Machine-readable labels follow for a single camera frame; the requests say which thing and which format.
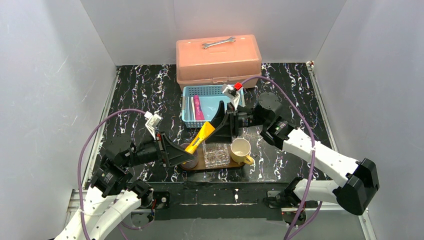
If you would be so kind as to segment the yellow toothpaste tube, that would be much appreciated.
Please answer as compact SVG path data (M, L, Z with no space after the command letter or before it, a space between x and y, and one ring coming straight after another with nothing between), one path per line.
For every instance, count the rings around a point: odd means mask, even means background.
M187 153L194 154L197 148L199 147L199 145L204 140L206 140L214 131L215 131L215 127L213 127L213 125L209 121L206 121L200 128L195 138L184 150Z

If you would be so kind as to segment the clear textured glass cup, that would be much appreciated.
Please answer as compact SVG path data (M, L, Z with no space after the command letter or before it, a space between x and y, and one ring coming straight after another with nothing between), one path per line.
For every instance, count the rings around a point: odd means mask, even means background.
M207 167L221 166L229 163L230 152L227 143L203 143L205 164Z

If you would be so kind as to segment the pink toothpaste tube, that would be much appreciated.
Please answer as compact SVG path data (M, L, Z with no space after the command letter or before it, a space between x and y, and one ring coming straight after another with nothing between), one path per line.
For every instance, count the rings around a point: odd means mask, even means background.
M204 121L205 117L201 108L200 98L198 95L194 95L196 121Z

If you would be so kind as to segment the yellow ceramic mug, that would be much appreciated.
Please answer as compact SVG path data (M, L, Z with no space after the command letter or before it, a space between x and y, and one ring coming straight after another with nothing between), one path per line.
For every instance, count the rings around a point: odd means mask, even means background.
M251 156L251 144L244 138L236 138L230 145L230 157L237 164L253 165L255 160Z

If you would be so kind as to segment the white toothbrush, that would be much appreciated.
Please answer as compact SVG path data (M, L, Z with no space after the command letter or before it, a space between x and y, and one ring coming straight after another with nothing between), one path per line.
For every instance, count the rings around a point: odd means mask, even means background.
M194 97L190 97L190 105L191 105L191 113L192 113L192 119L193 121L196 121L196 109L195 109L195 103L194 103Z

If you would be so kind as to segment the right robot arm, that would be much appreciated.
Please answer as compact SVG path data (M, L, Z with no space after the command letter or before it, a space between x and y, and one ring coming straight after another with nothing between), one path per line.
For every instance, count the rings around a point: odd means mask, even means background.
M251 109L221 101L211 121L215 131L205 141L231 144L240 128L260 126L266 143L310 162L331 178L308 183L307 179L296 177L285 190L266 198L270 206L296 207L307 194L307 201L339 204L353 215L362 215L380 188L376 164L368 158L359 161L347 157L312 140L313 134L306 134L285 120L283 111L279 98L271 92L262 93Z

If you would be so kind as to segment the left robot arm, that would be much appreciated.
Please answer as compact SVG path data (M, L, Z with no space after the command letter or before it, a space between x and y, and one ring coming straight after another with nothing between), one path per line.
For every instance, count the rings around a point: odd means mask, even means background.
M103 240L133 210L149 206L154 189L143 180L131 182L129 168L156 161L170 167L195 158L163 132L146 136L139 145L129 135L121 134L105 146L101 164L80 198L79 209L57 240Z

